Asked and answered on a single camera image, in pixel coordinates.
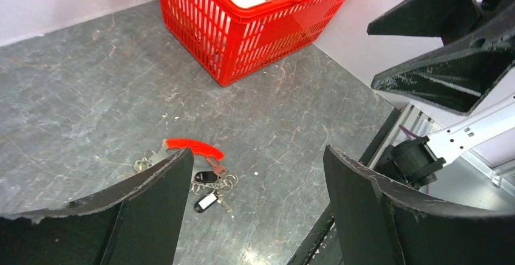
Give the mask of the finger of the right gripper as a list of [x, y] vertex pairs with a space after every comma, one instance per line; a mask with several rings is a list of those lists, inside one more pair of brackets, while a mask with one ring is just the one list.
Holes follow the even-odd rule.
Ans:
[[514, 4], [464, 37], [374, 76], [374, 90], [470, 115], [514, 68]]
[[369, 23], [370, 35], [440, 37], [450, 44], [479, 25], [476, 0], [404, 0]]

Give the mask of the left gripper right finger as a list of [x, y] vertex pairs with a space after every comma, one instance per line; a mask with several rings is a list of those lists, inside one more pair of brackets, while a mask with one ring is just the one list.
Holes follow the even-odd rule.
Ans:
[[346, 166], [377, 183], [391, 248], [400, 264], [514, 263], [513, 213], [426, 195], [339, 153]]

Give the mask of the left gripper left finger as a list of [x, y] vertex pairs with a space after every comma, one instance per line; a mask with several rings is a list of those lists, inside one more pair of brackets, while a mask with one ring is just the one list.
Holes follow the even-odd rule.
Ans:
[[60, 208], [1, 215], [1, 263], [172, 264], [193, 165], [182, 149]]

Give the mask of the black key tag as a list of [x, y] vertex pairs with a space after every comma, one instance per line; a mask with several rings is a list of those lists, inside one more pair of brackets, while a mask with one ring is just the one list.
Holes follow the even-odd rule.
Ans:
[[231, 207], [225, 202], [223, 197], [221, 197], [220, 195], [218, 195], [215, 192], [212, 192], [212, 193], [207, 194], [206, 196], [203, 196], [202, 198], [200, 198], [194, 204], [194, 211], [196, 213], [203, 213], [215, 203], [220, 204], [228, 213], [232, 212]]

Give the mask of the keyring bunch with tags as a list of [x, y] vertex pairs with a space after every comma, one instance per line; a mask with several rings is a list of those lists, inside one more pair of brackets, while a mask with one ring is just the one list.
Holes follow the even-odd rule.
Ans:
[[193, 166], [191, 175], [189, 188], [191, 194], [198, 195], [199, 199], [212, 192], [224, 197], [239, 183], [238, 177], [221, 164], [220, 161], [225, 155], [220, 149], [199, 140], [186, 138], [162, 140], [158, 151], [145, 151], [143, 157], [134, 162], [133, 168], [136, 173], [141, 173], [163, 161], [173, 151], [185, 148], [190, 149], [194, 158], [198, 160], [198, 163]]

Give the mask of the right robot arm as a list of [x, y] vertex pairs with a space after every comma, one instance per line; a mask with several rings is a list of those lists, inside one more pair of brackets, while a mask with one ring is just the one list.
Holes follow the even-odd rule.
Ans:
[[514, 0], [404, 0], [370, 35], [439, 37], [442, 47], [374, 76], [371, 87], [461, 114], [439, 131], [387, 149], [375, 171], [418, 189], [463, 153], [514, 128], [514, 95], [477, 106], [514, 68]]

